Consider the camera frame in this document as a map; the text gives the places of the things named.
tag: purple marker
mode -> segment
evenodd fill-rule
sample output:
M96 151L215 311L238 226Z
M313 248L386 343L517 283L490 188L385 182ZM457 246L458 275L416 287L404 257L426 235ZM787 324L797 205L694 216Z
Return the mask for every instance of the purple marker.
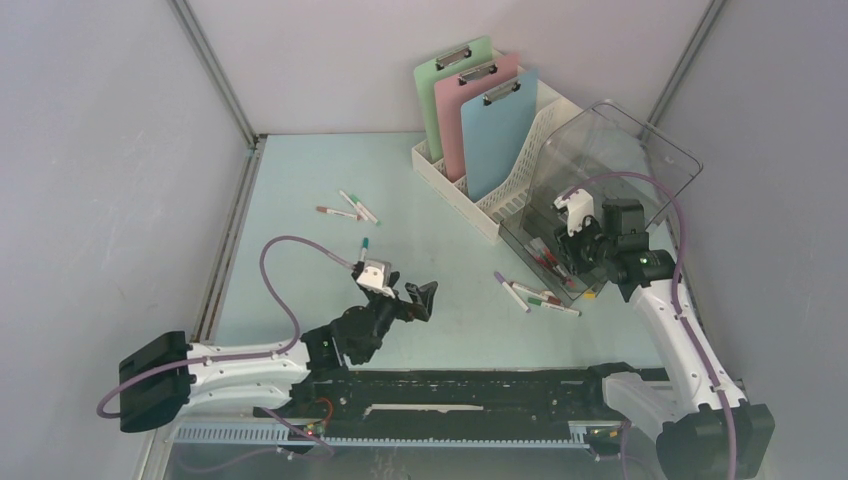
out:
M519 297L519 296L518 296L518 294L517 294L517 293L515 293L515 290L513 290L513 289L512 289L512 287L510 287L510 286L509 286L509 283L507 283L506 279L504 279L504 278L503 278L503 275L501 275L499 272L495 272L495 278L496 278L499 282L501 282L501 285L503 285L503 287L506 289L506 291L507 291L507 292L509 292L509 295L510 295L510 296L511 296L511 297L512 297L512 298L513 298L513 299L514 299L514 300L515 300L515 301L516 301L519 305L521 305L521 309L522 309L522 310L524 310L524 312L526 312L526 313L530 313L530 307L529 307L529 306L527 306L527 304L526 304L526 303L524 303L524 300L522 300L522 299L521 299L521 297Z

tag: clipboard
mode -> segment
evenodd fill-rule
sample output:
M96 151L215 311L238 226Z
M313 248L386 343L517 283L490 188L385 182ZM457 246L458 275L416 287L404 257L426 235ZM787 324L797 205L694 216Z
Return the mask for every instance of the clipboard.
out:
M436 117L434 86L439 80L492 60L492 39L480 37L415 67L415 88L424 117L424 130L430 147L430 159L442 158L442 140Z
M486 62L448 78L434 87L436 117L448 180L455 182L465 175L465 152L462 146L462 104L518 75L517 53Z
M522 73L462 105L468 198L480 201L512 171L536 117L539 73Z

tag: clipboard clip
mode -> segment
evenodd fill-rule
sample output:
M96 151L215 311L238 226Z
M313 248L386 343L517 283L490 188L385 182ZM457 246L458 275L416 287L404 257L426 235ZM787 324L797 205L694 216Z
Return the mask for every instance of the clipboard clip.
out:
M498 100L508 96L510 93L517 92L520 89L521 82L519 80L495 87L483 94L483 106L488 107L492 103L497 102Z
M471 47L468 45L452 50L436 59L436 70L444 70L463 58L471 57Z
M472 68L470 70L466 70L459 74L459 85L465 85L468 82L473 82L474 80L479 80L486 75L494 75L498 73L498 65L495 60L491 62L484 63L479 67Z

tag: red wire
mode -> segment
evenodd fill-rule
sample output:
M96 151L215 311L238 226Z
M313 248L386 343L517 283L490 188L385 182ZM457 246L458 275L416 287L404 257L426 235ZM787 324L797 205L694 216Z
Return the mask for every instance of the red wire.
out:
M330 418L333 416L333 402L331 402L330 399L326 397L316 398L315 401L320 403L326 403L329 407L327 416L324 417L324 420L322 420L322 422L324 422L324 428L327 428L327 425L330 424Z

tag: white table surface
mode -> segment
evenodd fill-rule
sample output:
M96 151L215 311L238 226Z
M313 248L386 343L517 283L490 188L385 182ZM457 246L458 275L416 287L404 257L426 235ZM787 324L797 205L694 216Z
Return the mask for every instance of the white table surface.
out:
M524 313L495 280L541 287L501 242L488 242L413 171L410 149L421 133L279 135L268 138L215 343L280 341L293 334L288 317L265 289L259 254L278 235L316 241L353 262L363 237L369 257L392 263L404 282L439 282L429 323L396 321L368 369L535 369L625 361L660 366L635 312L607 285L580 299L581 317L533 308ZM338 194L359 196L382 220L377 227L315 211L350 210ZM670 248L665 228L652 248ZM348 307L364 305L349 272L319 252L292 242L268 254L268 274L303 331L325 325Z

